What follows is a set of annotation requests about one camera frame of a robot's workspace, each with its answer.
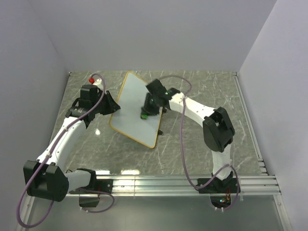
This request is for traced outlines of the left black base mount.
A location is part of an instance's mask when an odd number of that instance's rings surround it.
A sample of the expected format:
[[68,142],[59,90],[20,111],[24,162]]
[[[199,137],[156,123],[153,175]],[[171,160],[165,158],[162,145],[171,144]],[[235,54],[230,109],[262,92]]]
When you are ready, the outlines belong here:
[[112,193],[113,179],[96,179],[92,190],[105,193]]

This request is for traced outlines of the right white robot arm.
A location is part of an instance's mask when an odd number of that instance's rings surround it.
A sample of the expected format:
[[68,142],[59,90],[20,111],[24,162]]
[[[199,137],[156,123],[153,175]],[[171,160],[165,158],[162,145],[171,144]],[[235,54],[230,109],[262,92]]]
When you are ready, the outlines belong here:
[[187,97],[186,93],[175,88],[166,89],[159,79],[146,85],[144,106],[141,118],[155,116],[159,109],[181,113],[181,123],[188,117],[203,129],[204,142],[212,151],[213,170],[216,177],[212,186],[217,192],[224,192],[230,185],[227,177],[231,174],[230,152],[235,129],[228,112],[223,107],[217,109],[205,106]]

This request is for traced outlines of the yellow framed whiteboard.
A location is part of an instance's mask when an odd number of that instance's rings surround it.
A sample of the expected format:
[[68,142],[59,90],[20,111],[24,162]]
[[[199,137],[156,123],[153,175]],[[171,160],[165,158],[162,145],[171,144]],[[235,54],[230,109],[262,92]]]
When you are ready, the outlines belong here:
[[152,149],[156,145],[162,109],[157,115],[141,118],[141,108],[148,93],[146,85],[147,82],[133,72],[127,72],[117,99],[120,110],[112,113],[109,126]]

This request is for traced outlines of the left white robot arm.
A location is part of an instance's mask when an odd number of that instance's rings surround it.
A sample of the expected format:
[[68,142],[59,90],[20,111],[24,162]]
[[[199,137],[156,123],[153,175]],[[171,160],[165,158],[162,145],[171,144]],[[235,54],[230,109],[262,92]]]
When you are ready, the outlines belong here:
[[67,111],[62,127],[48,148],[35,161],[24,165],[26,192],[29,196],[60,202],[70,191],[81,188],[85,193],[97,189],[94,170],[79,168],[64,173],[63,168],[77,143],[96,115],[109,115],[120,109],[102,84],[87,84],[80,89]]

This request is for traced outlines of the aluminium front rail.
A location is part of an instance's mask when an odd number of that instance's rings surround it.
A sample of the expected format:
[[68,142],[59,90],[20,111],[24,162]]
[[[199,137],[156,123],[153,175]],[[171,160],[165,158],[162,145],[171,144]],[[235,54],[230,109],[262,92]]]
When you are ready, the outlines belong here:
[[113,179],[114,196],[225,196],[279,195],[280,187],[275,176],[241,176],[233,178],[227,186],[213,183],[196,190],[184,176],[98,175],[97,179]]

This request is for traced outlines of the aluminium right side rail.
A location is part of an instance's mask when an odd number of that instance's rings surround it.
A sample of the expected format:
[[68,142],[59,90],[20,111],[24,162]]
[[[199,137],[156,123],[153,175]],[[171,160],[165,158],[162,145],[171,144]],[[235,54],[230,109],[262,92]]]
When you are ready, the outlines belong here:
[[256,156],[257,156],[258,165],[259,165],[259,168],[260,168],[260,171],[261,171],[261,175],[262,176],[268,176],[269,173],[266,169],[266,165],[265,165],[264,159],[262,157],[262,154],[261,154],[258,142],[257,142],[255,131],[254,131],[254,128],[253,128],[253,125],[252,125],[252,122],[251,122],[251,119],[250,119],[250,116],[249,116],[249,112],[248,112],[248,109],[247,109],[247,106],[246,106],[246,103],[245,103],[244,95],[243,95],[243,92],[242,92],[242,89],[241,89],[241,86],[240,86],[240,83],[239,83],[238,73],[232,72],[232,76],[234,78],[234,82],[235,82],[237,91],[239,93],[241,105],[242,105],[242,108],[243,108],[243,111],[244,111],[244,116],[245,116],[245,119],[247,121],[248,129],[249,129],[249,132],[250,132],[250,139],[252,140],[252,144],[253,144],[253,147],[254,147],[254,150],[255,150],[255,153],[256,153]]

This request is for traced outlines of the aluminium rail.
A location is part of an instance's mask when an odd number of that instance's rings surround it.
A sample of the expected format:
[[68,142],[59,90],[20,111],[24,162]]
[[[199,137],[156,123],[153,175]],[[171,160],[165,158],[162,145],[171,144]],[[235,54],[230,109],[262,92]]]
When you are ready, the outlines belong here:
[[247,109],[247,106],[246,106],[246,103],[245,103],[244,95],[243,95],[243,92],[242,92],[242,89],[241,89],[241,86],[240,86],[240,83],[239,83],[238,73],[232,72],[232,76],[234,78],[234,82],[235,82],[237,91],[239,93],[241,105],[242,105],[242,108],[243,108],[243,111],[244,111],[244,116],[245,116],[245,119],[247,121],[248,129],[249,129],[249,132],[250,132],[250,139],[252,140],[252,144],[253,144],[253,147],[254,147],[254,150],[255,150],[255,153],[256,153],[256,156],[257,156],[258,165],[259,165],[259,168],[260,168],[260,171],[261,171],[261,175],[262,176],[268,176],[269,173],[266,169],[266,165],[265,165],[264,159],[262,157],[262,154],[261,154],[258,142],[257,142],[255,131],[254,131],[254,128],[253,128],[253,125],[252,125],[252,122],[251,122],[251,119],[250,119],[250,116],[249,116],[249,112],[248,112],[248,109]]
[[225,196],[279,195],[280,187],[275,176],[241,176],[233,178],[227,186],[213,183],[196,190],[184,176],[98,175],[97,179],[113,179],[114,196]]

